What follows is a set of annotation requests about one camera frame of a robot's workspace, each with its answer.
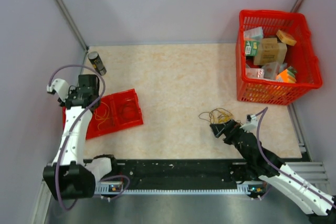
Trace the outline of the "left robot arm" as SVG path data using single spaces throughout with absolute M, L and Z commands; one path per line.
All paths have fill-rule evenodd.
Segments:
M 101 101 L 99 89 L 100 80 L 95 74 L 79 75 L 74 88 L 63 79 L 47 85 L 48 93 L 58 94 L 66 115 L 59 150 L 43 170 L 43 179 L 56 200 L 91 198 L 97 182 L 103 177 L 114 180 L 119 174 L 113 155 L 102 154 L 84 162 L 89 123 Z

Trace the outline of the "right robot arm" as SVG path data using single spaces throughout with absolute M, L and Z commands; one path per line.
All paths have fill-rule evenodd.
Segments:
M 303 179 L 289 164 L 272 151 L 262 147 L 259 140 L 261 123 L 244 125 L 235 120 L 209 126 L 216 138 L 224 137 L 246 161 L 245 174 L 260 179 L 292 200 L 304 212 L 310 223 L 335 223 L 335 196 L 331 196 Z

